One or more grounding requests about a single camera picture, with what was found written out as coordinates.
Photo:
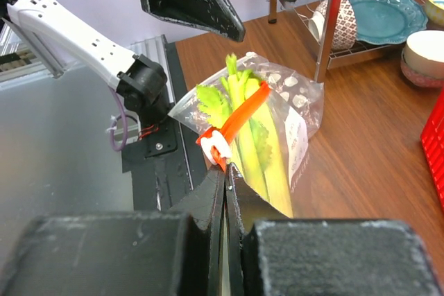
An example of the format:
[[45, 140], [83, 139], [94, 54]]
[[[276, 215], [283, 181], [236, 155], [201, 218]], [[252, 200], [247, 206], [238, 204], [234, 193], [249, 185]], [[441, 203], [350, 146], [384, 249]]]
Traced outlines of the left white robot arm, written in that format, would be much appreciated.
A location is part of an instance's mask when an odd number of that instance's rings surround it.
[[[240, 42], [245, 28], [229, 0], [140, 0], [142, 10], [172, 24], [211, 31]], [[62, 73], [60, 52], [95, 71], [144, 125], [163, 122], [169, 110], [162, 66], [109, 40], [57, 0], [1, 0], [1, 18], [50, 69]]]

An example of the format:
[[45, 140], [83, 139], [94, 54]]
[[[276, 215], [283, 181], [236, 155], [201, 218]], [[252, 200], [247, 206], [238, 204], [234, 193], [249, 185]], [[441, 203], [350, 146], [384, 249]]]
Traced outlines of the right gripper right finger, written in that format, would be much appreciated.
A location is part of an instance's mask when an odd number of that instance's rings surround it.
[[422, 239], [393, 219], [291, 219], [225, 179], [232, 295], [439, 295]]

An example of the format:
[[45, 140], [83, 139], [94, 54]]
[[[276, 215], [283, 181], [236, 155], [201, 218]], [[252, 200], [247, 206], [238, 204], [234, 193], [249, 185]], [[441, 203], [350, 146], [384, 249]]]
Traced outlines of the clear orange zip top bag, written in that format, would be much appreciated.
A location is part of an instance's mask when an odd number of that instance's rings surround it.
[[[277, 132], [289, 176], [293, 207], [293, 217], [290, 218], [299, 217], [302, 215], [304, 198], [300, 181], [308, 162], [309, 139], [320, 128], [323, 118], [324, 86], [253, 52], [242, 58], [237, 57], [237, 66], [239, 69], [252, 69], [271, 88], [271, 113], [277, 120]], [[225, 65], [222, 70], [197, 85], [214, 84], [221, 89], [223, 86], [220, 79], [226, 73]], [[209, 128], [207, 117], [198, 109], [196, 86], [176, 103], [169, 116], [194, 131], [198, 135], [196, 143]]]

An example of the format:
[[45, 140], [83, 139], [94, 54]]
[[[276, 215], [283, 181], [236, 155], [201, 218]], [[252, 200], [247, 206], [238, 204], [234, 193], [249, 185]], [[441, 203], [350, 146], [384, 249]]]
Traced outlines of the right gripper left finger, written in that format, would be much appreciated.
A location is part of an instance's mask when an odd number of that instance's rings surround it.
[[219, 295], [225, 175], [166, 211], [41, 216], [1, 271], [2, 295]]

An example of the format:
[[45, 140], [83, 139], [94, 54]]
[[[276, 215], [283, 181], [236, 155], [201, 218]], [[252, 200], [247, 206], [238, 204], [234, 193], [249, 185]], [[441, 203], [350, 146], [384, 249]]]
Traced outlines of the green toy vegetable stick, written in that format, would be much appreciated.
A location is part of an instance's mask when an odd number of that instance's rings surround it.
[[239, 69], [235, 54], [225, 58], [222, 88], [197, 85], [198, 109], [209, 125], [198, 145], [213, 164], [233, 163], [247, 184], [280, 213], [293, 217], [289, 176], [271, 113], [271, 88], [252, 69]]

